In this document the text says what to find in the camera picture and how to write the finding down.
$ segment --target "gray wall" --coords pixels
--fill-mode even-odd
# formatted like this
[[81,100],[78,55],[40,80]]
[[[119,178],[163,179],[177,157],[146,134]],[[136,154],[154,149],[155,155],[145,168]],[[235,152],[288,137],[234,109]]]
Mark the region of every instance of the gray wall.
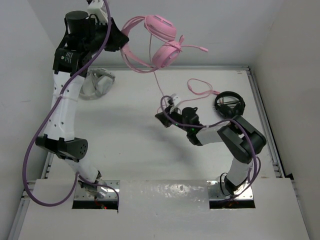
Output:
[[320,239],[319,10],[318,0],[285,0],[254,70],[312,240]]
[[[86,10],[86,0],[28,0],[55,46],[65,32],[69,11]],[[257,57],[283,0],[110,0],[111,15],[121,29],[135,16],[158,14],[185,35],[185,48],[176,65],[248,65]],[[131,50],[147,61],[149,33],[143,24],[130,33]],[[163,44],[153,41],[152,53]],[[124,65],[120,53],[101,54],[96,65]]]
[[[23,191],[25,151],[50,109],[54,47],[26,0],[1,2],[0,31],[0,240],[5,240]],[[34,148],[29,179],[39,176],[44,157]]]

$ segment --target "white panel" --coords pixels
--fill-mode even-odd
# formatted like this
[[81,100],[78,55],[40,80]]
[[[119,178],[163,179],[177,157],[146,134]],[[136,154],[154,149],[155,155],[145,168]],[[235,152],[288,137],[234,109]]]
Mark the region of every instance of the white panel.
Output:
[[[233,156],[223,142],[194,146],[186,132],[165,128],[154,115],[160,106],[161,93],[155,77],[130,70],[113,71],[115,83],[110,92],[98,100],[79,100],[75,117],[75,136],[88,140],[86,157],[108,179],[167,180],[215,179],[228,172]],[[189,78],[208,81],[217,91],[239,93],[245,103],[243,117],[258,130],[262,125],[256,109],[247,73],[230,70],[162,70],[157,73],[166,95],[178,94],[192,99],[187,88]],[[191,81],[196,92],[207,91],[204,83]],[[181,108],[198,107],[202,124],[213,124],[221,116],[213,110],[216,96],[182,103]],[[260,154],[260,176],[274,178],[268,147]],[[65,162],[54,158],[49,177],[73,178]]]
[[[0,239],[7,239],[23,191],[22,163],[50,109],[54,48],[25,0],[0,7]],[[30,155],[31,180],[41,175],[45,151]]]
[[[62,199],[72,180],[37,180],[35,195]],[[254,209],[209,209],[204,180],[121,181],[115,210],[30,203],[19,240],[308,240],[289,179],[259,179]]]
[[[51,41],[58,46],[64,32],[67,12],[86,10],[86,0],[28,0]],[[269,27],[283,0],[111,0],[110,10],[121,29],[135,16],[158,14],[185,35],[185,44],[209,49],[185,48],[177,65],[250,64],[265,42]],[[149,34],[143,25],[129,36],[134,53],[148,61]],[[154,41],[152,52],[163,43]],[[103,53],[95,62],[100,65],[124,65],[120,53]]]
[[256,62],[256,76],[310,238],[320,239],[320,1],[286,0]]

